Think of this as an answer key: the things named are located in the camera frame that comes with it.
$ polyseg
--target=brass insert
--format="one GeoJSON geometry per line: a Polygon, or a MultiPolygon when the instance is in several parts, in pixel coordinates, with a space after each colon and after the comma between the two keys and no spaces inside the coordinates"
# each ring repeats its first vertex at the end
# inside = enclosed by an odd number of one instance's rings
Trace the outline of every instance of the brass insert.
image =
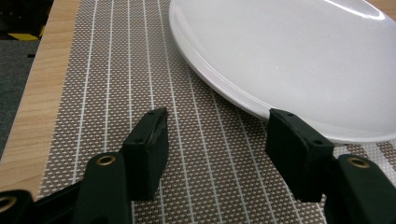
{"type": "Polygon", "coordinates": [[[96,161],[98,165],[109,165],[116,160],[114,156],[103,156],[96,161]]]}
{"type": "Polygon", "coordinates": [[[359,158],[355,158],[355,157],[350,157],[347,159],[347,161],[359,168],[363,168],[363,169],[367,169],[370,167],[370,163],[368,163],[367,161],[361,160],[359,158]]]}
{"type": "Polygon", "coordinates": [[[17,197],[6,195],[0,198],[0,213],[7,211],[17,202],[17,197]]]}

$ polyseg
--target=dotted fabric texture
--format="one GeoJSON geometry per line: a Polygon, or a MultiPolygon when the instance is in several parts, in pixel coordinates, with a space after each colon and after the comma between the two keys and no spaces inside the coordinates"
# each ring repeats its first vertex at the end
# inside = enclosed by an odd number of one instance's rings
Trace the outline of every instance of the dotted fabric texture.
{"type": "MultiPolygon", "coordinates": [[[[212,91],[186,64],[169,0],[82,0],[40,197],[79,181],[88,160],[118,151],[149,110],[169,112],[169,161],[134,223],[325,223],[300,203],[264,153],[266,123],[212,91]]],[[[395,141],[340,146],[396,185],[395,141]]]]}

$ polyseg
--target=dark floor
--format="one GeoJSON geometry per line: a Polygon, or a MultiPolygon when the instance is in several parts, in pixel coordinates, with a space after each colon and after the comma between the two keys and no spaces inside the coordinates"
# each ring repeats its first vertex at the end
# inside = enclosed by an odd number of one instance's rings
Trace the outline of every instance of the dark floor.
{"type": "Polygon", "coordinates": [[[38,40],[0,40],[0,158],[3,155],[38,45],[38,40]]]}

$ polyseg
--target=white plate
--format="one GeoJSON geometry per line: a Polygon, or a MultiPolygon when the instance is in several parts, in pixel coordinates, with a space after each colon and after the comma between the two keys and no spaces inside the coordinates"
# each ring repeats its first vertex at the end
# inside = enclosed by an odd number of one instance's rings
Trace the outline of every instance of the white plate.
{"type": "Polygon", "coordinates": [[[295,113],[334,142],[396,138],[396,22],[361,0],[172,0],[196,73],[250,114],[295,113]]]}

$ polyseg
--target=wooden table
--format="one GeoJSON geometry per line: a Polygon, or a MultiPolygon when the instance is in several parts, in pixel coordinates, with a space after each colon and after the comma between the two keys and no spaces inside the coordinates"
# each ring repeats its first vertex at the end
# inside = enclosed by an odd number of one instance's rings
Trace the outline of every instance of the wooden table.
{"type": "MultiPolygon", "coordinates": [[[[370,2],[396,20],[396,1],[370,2]]],[[[52,7],[0,161],[0,191],[27,189],[37,196],[50,151],[78,4],[79,0],[55,1],[52,7]]]]}

